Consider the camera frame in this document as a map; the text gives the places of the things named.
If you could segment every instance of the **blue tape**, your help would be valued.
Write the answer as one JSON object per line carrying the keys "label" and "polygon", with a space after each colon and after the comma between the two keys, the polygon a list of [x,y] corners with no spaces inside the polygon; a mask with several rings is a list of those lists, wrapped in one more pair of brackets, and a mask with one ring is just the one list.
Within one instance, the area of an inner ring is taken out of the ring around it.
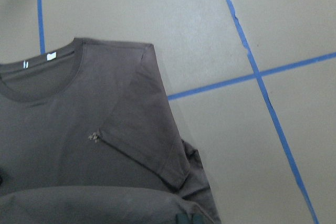
{"label": "blue tape", "polygon": [[43,28],[43,15],[42,15],[42,0],[37,0],[37,16],[38,16],[38,31],[40,36],[40,51],[41,54],[46,52],[44,43],[44,28]]}
{"label": "blue tape", "polygon": [[292,172],[294,174],[294,177],[295,177],[295,180],[297,182],[297,185],[299,186],[299,188],[300,188],[300,190],[302,192],[302,195],[303,195],[304,199],[306,200],[307,206],[308,206],[308,208],[310,210],[310,213],[312,215],[314,223],[318,224],[319,221],[318,221],[317,216],[315,214],[314,208],[313,208],[312,203],[311,203],[311,201],[309,199],[307,190],[305,188],[305,185],[303,183],[303,180],[301,178],[301,175],[300,175],[299,170],[297,168],[297,165],[295,163],[294,157],[293,157],[293,155],[291,153],[291,150],[289,148],[289,145],[287,143],[284,131],[282,130],[282,127],[280,125],[280,122],[279,122],[279,119],[277,117],[277,114],[276,114],[276,112],[275,112],[275,110],[274,110],[274,108],[273,108],[273,106],[272,106],[272,104],[271,104],[271,102],[269,100],[267,89],[265,87],[264,81],[262,80],[261,73],[259,72],[259,69],[258,69],[258,66],[256,64],[256,61],[254,60],[254,57],[253,57],[253,54],[251,52],[250,46],[249,46],[249,44],[247,42],[247,39],[245,37],[245,34],[243,32],[243,29],[242,29],[239,21],[238,21],[238,18],[236,17],[236,12],[235,12],[235,9],[233,7],[233,4],[232,4],[231,0],[226,0],[226,2],[227,2],[227,5],[228,5],[228,7],[230,9],[231,16],[232,16],[232,18],[234,20],[234,23],[236,25],[236,28],[237,28],[238,34],[240,36],[240,39],[241,39],[241,41],[243,43],[243,46],[247,49],[248,60],[249,60],[249,62],[251,64],[251,67],[253,69],[253,73],[255,75],[255,78],[257,79],[257,82],[258,82],[259,88],[261,90],[261,93],[263,94],[262,96],[263,96],[264,101],[266,103],[266,106],[267,106],[267,109],[269,111],[269,114],[270,114],[270,116],[272,118],[273,124],[274,124],[274,126],[276,128],[276,131],[277,131],[277,133],[279,135],[279,138],[280,138],[280,141],[281,141],[281,144],[282,144],[282,148],[285,151],[287,160],[288,160],[290,168],[291,168],[291,170],[292,170]]}
{"label": "blue tape", "polygon": [[[308,60],[298,61],[298,62],[291,63],[291,64],[288,64],[288,65],[285,65],[285,66],[264,70],[264,71],[260,72],[260,75],[261,76],[268,76],[270,74],[279,73],[279,72],[287,71],[287,70],[290,70],[290,69],[303,67],[303,66],[318,63],[318,62],[321,62],[321,61],[324,61],[324,60],[330,60],[330,59],[333,59],[333,58],[336,58],[336,52],[333,52],[333,53],[327,54],[327,55],[314,57],[314,58],[311,58],[311,59],[308,59]],[[236,84],[236,83],[239,83],[239,82],[248,81],[248,80],[251,80],[251,79],[254,79],[254,78],[255,78],[254,74],[249,74],[247,76],[242,76],[242,77],[238,77],[238,78],[234,78],[234,79],[230,79],[230,80],[226,80],[226,81],[221,81],[221,82],[218,82],[218,83],[215,83],[215,84],[210,84],[210,85],[207,85],[207,86],[204,86],[204,87],[191,89],[191,90],[186,90],[186,91],[183,91],[183,92],[180,92],[180,93],[168,95],[168,100],[175,100],[175,99],[178,99],[178,98],[187,97],[189,95],[202,93],[202,92],[213,90],[213,89],[222,88],[222,87],[229,86],[229,85],[232,85],[232,84]]]}
{"label": "blue tape", "polygon": [[277,68],[272,68],[272,69],[269,69],[269,70],[265,70],[265,71],[260,72],[260,74],[261,74],[261,76],[268,76],[268,75],[273,74],[273,73],[279,73],[279,72],[283,72],[283,71],[290,70],[290,69],[293,69],[293,68],[299,68],[299,67],[303,67],[303,66],[306,66],[306,65],[321,62],[321,61],[324,61],[324,60],[330,60],[330,59],[333,59],[333,58],[336,58],[336,52],[333,52],[333,53],[327,54],[327,55],[314,57],[314,58],[311,58],[311,59],[308,59],[308,60],[298,61],[298,62],[291,63],[291,64],[288,64],[288,65],[285,65],[285,66],[282,66],[282,67],[277,67]]}
{"label": "blue tape", "polygon": [[254,77],[253,74],[249,74],[247,76],[242,76],[242,77],[238,77],[238,78],[235,78],[235,79],[222,81],[222,82],[218,82],[218,83],[215,83],[215,84],[210,84],[210,85],[207,85],[207,86],[204,86],[204,87],[183,91],[181,93],[168,95],[168,100],[175,100],[175,99],[178,99],[178,98],[187,97],[189,95],[209,91],[211,89],[218,89],[218,88],[221,88],[221,87],[224,87],[224,86],[236,84],[236,83],[251,80],[251,79],[254,79],[254,78],[255,77]]}

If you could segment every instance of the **neckline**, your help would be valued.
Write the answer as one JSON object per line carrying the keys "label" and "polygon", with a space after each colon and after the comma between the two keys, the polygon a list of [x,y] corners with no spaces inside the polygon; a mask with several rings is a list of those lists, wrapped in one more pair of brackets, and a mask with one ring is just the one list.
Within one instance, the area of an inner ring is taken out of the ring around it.
{"label": "neckline", "polygon": [[2,81],[0,77],[0,94],[16,102],[34,102],[34,101],[43,100],[43,99],[56,95],[57,93],[59,93],[60,91],[68,87],[72,83],[73,79],[76,77],[80,69],[80,66],[81,66],[84,44],[85,44],[85,40],[83,38],[74,38],[71,43],[59,49],[49,51],[44,54],[29,58],[26,60],[21,60],[21,61],[17,61],[13,63],[7,63],[3,65],[0,64],[0,73],[5,73],[5,72],[14,72],[14,71],[24,71],[24,66],[27,65],[27,62],[29,62],[30,68],[36,65],[41,65],[41,64],[47,65],[48,64],[47,55],[53,52],[56,52],[56,55],[57,55],[57,58],[54,60],[57,60],[69,54],[74,54],[74,58],[75,58],[74,63],[71,67],[70,74],[66,77],[66,79],[62,83],[59,84],[57,88],[53,90],[44,92],[43,94],[27,95],[27,94],[24,94],[24,93],[21,93],[19,91],[15,91],[9,88]]}

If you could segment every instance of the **blue painter's tape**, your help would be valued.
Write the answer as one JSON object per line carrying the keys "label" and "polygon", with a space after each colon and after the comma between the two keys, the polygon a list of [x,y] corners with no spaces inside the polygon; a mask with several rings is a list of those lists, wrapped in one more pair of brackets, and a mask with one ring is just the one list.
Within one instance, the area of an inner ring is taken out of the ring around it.
{"label": "blue painter's tape", "polygon": [[255,78],[254,75],[250,74],[250,75],[247,75],[247,76],[242,76],[242,77],[238,77],[238,78],[235,78],[235,79],[218,82],[218,83],[207,85],[207,86],[200,87],[200,88],[197,88],[197,89],[191,89],[191,90],[183,91],[181,93],[168,95],[168,100],[175,100],[175,99],[178,99],[178,98],[187,97],[189,95],[209,91],[209,90],[212,90],[212,89],[222,88],[224,86],[236,84],[236,83],[251,80],[251,79],[254,79],[254,78]]}
{"label": "blue painter's tape", "polygon": [[314,64],[314,63],[321,62],[321,61],[324,61],[324,60],[330,60],[330,59],[333,59],[333,58],[336,58],[336,52],[333,52],[332,54],[327,54],[327,55],[314,57],[314,58],[311,58],[311,59],[308,59],[308,60],[298,61],[298,62],[291,63],[291,64],[288,64],[288,65],[285,65],[285,66],[261,71],[260,74],[261,74],[261,76],[268,76],[268,75],[273,74],[273,73],[283,72],[283,71],[286,71],[286,70],[303,67],[303,66]]}
{"label": "blue painter's tape", "polygon": [[315,214],[315,211],[314,211],[314,208],[312,206],[312,203],[311,203],[311,201],[309,199],[308,192],[307,192],[307,190],[305,188],[305,185],[303,183],[303,180],[302,180],[301,175],[299,173],[299,170],[297,168],[296,162],[295,162],[294,157],[293,157],[293,155],[291,153],[291,150],[289,148],[288,142],[286,140],[284,131],[282,130],[282,127],[280,125],[280,122],[279,122],[279,119],[277,117],[277,114],[276,114],[276,112],[275,112],[275,110],[274,110],[274,108],[273,108],[273,106],[272,106],[272,104],[271,104],[271,102],[269,100],[267,89],[265,87],[264,81],[262,80],[261,73],[259,72],[257,63],[254,60],[253,54],[251,52],[251,49],[249,47],[249,44],[247,42],[246,36],[245,36],[245,34],[243,32],[243,29],[242,29],[242,27],[241,27],[241,25],[240,25],[240,23],[238,21],[238,18],[236,17],[236,12],[235,12],[235,9],[233,7],[233,4],[232,4],[231,0],[226,0],[226,2],[227,2],[227,5],[228,5],[228,7],[230,9],[231,16],[232,16],[232,18],[234,20],[234,23],[236,25],[236,28],[237,28],[239,37],[240,37],[240,39],[241,39],[241,41],[243,43],[243,46],[247,49],[247,52],[248,52],[247,53],[247,58],[248,58],[248,60],[249,60],[249,62],[251,64],[251,67],[253,69],[253,73],[255,75],[255,78],[257,79],[257,82],[258,82],[259,88],[261,90],[261,93],[263,94],[262,96],[263,96],[264,101],[266,103],[266,106],[267,106],[267,109],[269,111],[269,114],[270,114],[270,116],[272,118],[273,124],[274,124],[274,126],[276,128],[276,131],[277,131],[277,133],[279,135],[279,138],[280,138],[280,141],[281,141],[281,144],[282,144],[282,148],[285,151],[288,163],[289,163],[290,168],[291,168],[291,170],[292,170],[292,172],[294,174],[294,177],[296,179],[297,185],[300,188],[301,193],[302,193],[304,199],[306,200],[307,206],[308,206],[308,208],[310,210],[310,213],[312,215],[314,223],[318,224],[319,221],[318,221],[318,218],[317,218],[317,216]]}
{"label": "blue painter's tape", "polygon": [[42,15],[42,0],[37,0],[37,16],[38,16],[38,31],[40,36],[40,51],[41,54],[46,52],[44,43],[44,28],[43,28],[43,15]]}

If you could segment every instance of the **small embroidered logo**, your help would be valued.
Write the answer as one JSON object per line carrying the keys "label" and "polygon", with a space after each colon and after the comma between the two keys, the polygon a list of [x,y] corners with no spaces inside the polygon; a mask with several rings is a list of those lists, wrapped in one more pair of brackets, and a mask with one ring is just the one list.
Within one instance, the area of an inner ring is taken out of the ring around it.
{"label": "small embroidered logo", "polygon": [[89,135],[89,140],[94,140],[95,143],[99,142],[99,136],[96,134],[96,132],[93,132],[92,135]]}

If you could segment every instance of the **floor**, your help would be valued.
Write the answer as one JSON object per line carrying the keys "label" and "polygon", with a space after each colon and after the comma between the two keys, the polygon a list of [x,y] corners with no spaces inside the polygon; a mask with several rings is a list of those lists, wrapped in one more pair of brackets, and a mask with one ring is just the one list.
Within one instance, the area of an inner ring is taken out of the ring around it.
{"label": "floor", "polygon": [[[223,223],[334,222],[336,0],[41,4],[46,51],[74,37],[154,44]],[[0,0],[1,63],[40,54],[37,17],[37,0]]]}

